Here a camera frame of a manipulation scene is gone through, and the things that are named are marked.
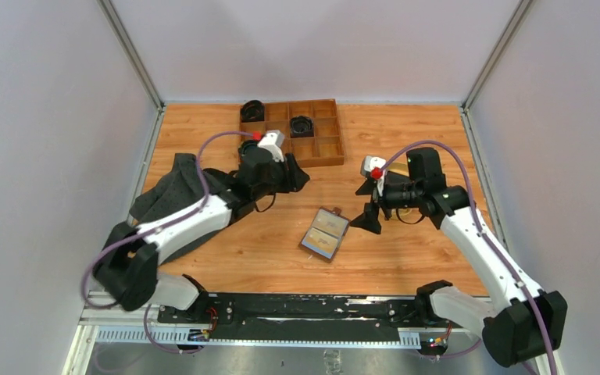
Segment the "brown leather card holder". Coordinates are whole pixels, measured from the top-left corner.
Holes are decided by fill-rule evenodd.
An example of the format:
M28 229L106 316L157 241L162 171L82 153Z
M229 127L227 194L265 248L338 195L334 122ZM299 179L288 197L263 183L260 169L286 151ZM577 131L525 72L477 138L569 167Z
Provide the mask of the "brown leather card holder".
M298 247L310 255L331 263L348 233L350 220L342 215L339 207L319 207L316 215L303 234Z

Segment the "black-green coiled belt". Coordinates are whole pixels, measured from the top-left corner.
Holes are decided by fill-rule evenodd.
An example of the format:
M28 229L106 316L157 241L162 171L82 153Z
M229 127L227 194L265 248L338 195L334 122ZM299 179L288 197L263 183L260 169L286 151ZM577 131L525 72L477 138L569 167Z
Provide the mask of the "black-green coiled belt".
M258 147L258 142L254 139L249 139L249 140L243 141L237 150L239 159L243 159L250 149L257 148L257 147Z

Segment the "dark grey dotted cloth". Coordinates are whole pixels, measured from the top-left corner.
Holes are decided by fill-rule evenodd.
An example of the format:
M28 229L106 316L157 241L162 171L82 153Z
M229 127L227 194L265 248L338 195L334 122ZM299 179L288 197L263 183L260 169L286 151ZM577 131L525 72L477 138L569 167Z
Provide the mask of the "dark grey dotted cloth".
M170 172L161 177L150 190L135 198L129 210L129 214L134 220L138 223L160 220L202 199L204 192L198 179L195 161L195 154L175 154ZM214 168L203 169L203 174L211 194L216 194L222 185L226 190L232 178L229 173ZM187 243L163 260L161 264L170 263L192 252L215 237L220 231L215 230Z

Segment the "yellow oval card tray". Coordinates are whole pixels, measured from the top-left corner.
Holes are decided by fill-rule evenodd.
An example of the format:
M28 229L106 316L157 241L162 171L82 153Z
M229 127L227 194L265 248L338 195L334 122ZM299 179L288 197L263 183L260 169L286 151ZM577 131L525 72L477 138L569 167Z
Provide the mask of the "yellow oval card tray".
M408 170L404 167L403 164L401 164L399 162L393 162L391 164L391 166L389 167L389 172L396 173L399 176L404 177L405 179L409 179ZM413 213L413 209L409 209L409 208L396 209L396 211L395 211L396 220L401 223L405 223L405 224L409 224L409 225L418 224L419 222L421 222L423 220L423 217L419 216L416 220L411 221L410 218L411 218L412 213Z

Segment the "black coiled belt top-left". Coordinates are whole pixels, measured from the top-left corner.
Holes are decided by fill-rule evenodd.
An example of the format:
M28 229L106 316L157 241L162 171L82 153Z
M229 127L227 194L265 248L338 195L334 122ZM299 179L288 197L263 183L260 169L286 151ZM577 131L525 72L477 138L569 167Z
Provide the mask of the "black coiled belt top-left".
M240 108L242 123L261 122L265 119L265 106L260 100L250 100Z

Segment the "wooden compartment tray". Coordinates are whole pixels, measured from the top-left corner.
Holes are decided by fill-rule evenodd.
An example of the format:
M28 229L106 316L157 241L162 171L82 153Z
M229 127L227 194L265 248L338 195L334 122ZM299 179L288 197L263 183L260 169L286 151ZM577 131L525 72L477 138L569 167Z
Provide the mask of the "wooden compartment tray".
M302 168L340 166L345 162L341 123L333 98L290 102L250 100L239 110L239 128L249 133L278 130L283 152Z

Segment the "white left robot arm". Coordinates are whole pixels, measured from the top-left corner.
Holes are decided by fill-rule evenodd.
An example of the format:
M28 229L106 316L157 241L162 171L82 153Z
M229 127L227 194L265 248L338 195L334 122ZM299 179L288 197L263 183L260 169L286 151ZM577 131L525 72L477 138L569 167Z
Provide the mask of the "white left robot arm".
M229 173L197 169L190 154L189 181L198 188L196 202L152 222L135 227L117 224L103 256L90 267L90 275L125 311L144 305L173 307L190 323L208 312L200 284L187 275L159 272L159 266L203 245L223 229L256 209L267 195L299 192L310 176L291 153L283 155L248 143L242 146L237 170Z

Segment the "black coiled belt middle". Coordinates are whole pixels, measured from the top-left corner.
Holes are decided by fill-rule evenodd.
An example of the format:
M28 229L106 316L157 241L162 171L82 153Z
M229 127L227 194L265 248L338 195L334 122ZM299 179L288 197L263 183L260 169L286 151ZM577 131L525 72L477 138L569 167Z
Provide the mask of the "black coiled belt middle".
M314 123L308 116L295 116L290 119L291 138L308 138L314 136Z

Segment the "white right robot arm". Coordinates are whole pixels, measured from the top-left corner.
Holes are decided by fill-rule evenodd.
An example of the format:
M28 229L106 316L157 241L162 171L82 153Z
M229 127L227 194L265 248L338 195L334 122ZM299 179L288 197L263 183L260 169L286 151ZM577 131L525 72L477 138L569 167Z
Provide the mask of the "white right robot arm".
M475 334L500 366L510 367L545 355L557 372L555 350L562 344L568 309L558 291L546 291L525 273L485 225L468 179L450 186L442 170L438 142L410 145L408 175L390 171L391 161L368 155L361 165L365 181L356 192L370 201L353 227L380 234L379 216L398 209L418 209L460 250L485 286L489 302L460 291L446 280L416 291L415 315L425 326L447 321Z

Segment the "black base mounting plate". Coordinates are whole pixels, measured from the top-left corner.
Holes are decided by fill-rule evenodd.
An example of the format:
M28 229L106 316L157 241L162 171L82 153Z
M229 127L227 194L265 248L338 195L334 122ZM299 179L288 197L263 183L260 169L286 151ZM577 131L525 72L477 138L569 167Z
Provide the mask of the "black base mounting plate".
M270 343L393 343L401 332L445 334L420 318L412 296L208 293L187 310L163 306L155 323L205 324L212 339Z

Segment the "gold VIP card 8841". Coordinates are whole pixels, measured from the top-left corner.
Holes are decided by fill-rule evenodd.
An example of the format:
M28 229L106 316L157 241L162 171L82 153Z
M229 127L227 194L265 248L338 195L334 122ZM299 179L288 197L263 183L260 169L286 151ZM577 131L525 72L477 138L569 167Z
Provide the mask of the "gold VIP card 8841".
M326 259L332 259L339 246L339 240L315 228L306 232L300 245Z

